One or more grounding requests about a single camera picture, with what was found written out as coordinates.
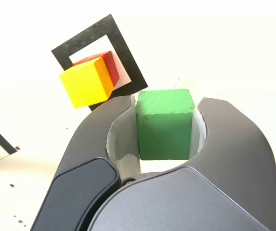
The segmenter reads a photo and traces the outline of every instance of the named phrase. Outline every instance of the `yellow cube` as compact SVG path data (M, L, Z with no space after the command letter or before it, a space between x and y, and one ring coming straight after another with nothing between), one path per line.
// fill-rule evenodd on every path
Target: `yellow cube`
M102 57L73 66L60 75L75 108L108 100L113 83Z

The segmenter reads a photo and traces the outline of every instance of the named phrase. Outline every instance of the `wooden block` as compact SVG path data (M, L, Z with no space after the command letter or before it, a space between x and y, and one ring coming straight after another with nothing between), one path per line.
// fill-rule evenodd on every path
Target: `wooden block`
M60 75L75 108L106 101L113 83L102 57L75 65Z
M118 75L118 70L117 70L117 67L115 66L115 62L114 62L114 59L113 59L113 54L112 54L111 51L107 51L107 52L104 52L104 53L96 54L96 55L81 59L80 61L74 63L73 65L75 66L75 65L78 65L78 64L81 64L81 63L84 63L86 61L96 59L96 58L99 58L99 57L102 57L104 59L105 64L107 66L107 69L109 71L113 86L115 87L115 85L118 83L119 75Z
M188 159L194 108L185 89L140 92L136 115L141 159Z

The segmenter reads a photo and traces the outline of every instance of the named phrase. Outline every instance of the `green wooden block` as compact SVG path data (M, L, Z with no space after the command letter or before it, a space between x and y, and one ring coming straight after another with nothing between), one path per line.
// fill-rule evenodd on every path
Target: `green wooden block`
M186 89L139 93L136 113L142 160L185 160L195 108Z

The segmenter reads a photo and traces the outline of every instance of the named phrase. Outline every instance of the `black square frame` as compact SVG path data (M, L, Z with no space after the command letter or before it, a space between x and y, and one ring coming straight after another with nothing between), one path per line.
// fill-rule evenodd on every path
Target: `black square frame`
M105 35L108 36L115 52L131 79L130 83L115 89L109 99L117 96L131 95L147 88L147 83L111 14L56 47L52 50L52 53L61 67L67 70L73 65L69 58L71 55ZM103 103L91 105L90 109L93 111L101 104Z

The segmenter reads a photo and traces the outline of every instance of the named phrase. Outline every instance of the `red cube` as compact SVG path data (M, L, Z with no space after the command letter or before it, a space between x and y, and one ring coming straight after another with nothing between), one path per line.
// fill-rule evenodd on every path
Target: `red cube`
M113 86L115 87L115 85L117 84L117 82L119 80L119 75L118 75L117 67L115 66L112 51L103 52L101 54L96 54L96 55L92 55L90 57L81 59L80 61L74 63L73 66L84 63L84 62L92 60L92 59L99 58L99 57L102 57L104 59L105 65L107 66Z

